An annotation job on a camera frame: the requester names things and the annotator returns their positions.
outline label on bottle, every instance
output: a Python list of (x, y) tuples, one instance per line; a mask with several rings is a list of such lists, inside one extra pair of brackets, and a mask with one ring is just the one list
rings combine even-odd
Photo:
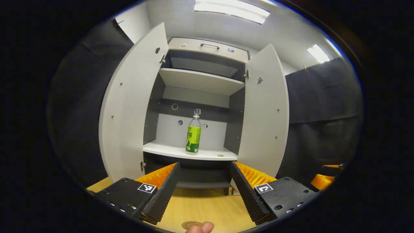
[(187, 145), (185, 150), (188, 152), (198, 152), (198, 145), (200, 143), (201, 128), (189, 126), (187, 131)]

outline bottle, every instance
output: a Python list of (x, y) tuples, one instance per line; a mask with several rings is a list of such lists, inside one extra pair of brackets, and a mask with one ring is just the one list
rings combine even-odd
[(201, 109), (195, 109), (193, 119), (188, 125), (187, 144), (185, 146), (187, 154), (195, 155), (198, 152), (201, 134), (200, 114)]

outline bottle cap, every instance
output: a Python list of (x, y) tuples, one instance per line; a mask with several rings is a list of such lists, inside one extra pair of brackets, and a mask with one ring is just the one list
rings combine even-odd
[(194, 118), (200, 118), (200, 114), (201, 114), (201, 109), (196, 108), (196, 109), (194, 110), (194, 115), (193, 115), (193, 117), (194, 117)]

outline dark fabric backdrop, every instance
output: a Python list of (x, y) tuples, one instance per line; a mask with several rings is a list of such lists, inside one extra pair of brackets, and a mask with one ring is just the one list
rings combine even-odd
[(115, 19), (96, 25), (63, 58), (51, 83), (48, 128), (62, 164), (88, 187), (108, 175), (98, 127), (106, 87), (133, 46)]
[(289, 134), (276, 178), (310, 186), (322, 165), (347, 163), (356, 151), (363, 121), (361, 87), (343, 59), (286, 75)]

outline drawer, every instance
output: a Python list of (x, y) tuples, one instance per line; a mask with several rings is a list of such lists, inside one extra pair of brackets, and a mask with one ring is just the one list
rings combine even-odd
[(170, 50), (192, 51), (228, 58), (241, 63), (246, 63), (248, 52), (230, 45), (221, 44), (213, 41), (174, 37), (168, 44)]

